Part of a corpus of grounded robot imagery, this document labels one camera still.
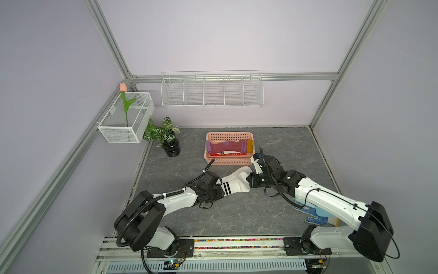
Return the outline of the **plain white sock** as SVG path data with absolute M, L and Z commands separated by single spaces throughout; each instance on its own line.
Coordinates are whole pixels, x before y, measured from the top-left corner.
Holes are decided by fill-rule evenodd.
M 221 188 L 224 192 L 224 196 L 230 196 L 235 193 L 250 192 L 250 185 L 246 179 L 251 173 L 252 169 L 248 166 L 244 166 L 222 178 Z

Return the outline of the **red christmas sock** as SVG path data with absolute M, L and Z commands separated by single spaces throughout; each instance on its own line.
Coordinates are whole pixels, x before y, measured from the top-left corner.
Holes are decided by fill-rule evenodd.
M 211 158 L 217 158 L 217 157 L 219 157 L 219 158 L 245 158 L 245 157 L 248 156 L 248 154 L 235 153 L 235 152 L 231 152 L 231 153 L 228 153 L 228 154 L 223 154 L 223 153 L 221 153 L 221 154 L 210 154 L 210 153 L 207 153 L 207 156 L 209 156 Z

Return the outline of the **purple striped sock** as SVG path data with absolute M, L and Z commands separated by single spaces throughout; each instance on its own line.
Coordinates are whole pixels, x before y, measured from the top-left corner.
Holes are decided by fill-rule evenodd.
M 228 154 L 231 152 L 248 154 L 253 152 L 253 140 L 226 140 L 220 143 L 212 143 L 211 141 L 206 141 L 206 149 L 210 154 Z

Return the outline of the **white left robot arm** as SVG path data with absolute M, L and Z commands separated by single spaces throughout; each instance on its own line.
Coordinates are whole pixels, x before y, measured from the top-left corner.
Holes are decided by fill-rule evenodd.
M 116 245 L 141 251 L 146 247 L 157 248 L 168 256 L 177 253 L 180 239 L 168 227 L 160 227 L 162 219 L 183 208 L 212 204 L 224 197 L 223 180 L 214 172 L 204 171 L 196 179 L 176 191 L 162 194 L 141 192 L 116 219 Z

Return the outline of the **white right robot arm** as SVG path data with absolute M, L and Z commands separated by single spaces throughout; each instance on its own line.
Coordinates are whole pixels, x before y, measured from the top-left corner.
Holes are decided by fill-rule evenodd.
M 356 250 L 376 262 L 388 256 L 388 247 L 395 242 L 394 229 L 381 204 L 355 201 L 317 184 L 303 173 L 285 171 L 275 157 L 262 152 L 252 156 L 251 161 L 255 171 L 247 178 L 250 188 L 272 188 L 294 207 L 313 205 L 344 223 L 341 228 L 308 226 L 297 251 L 313 255 L 332 248 Z

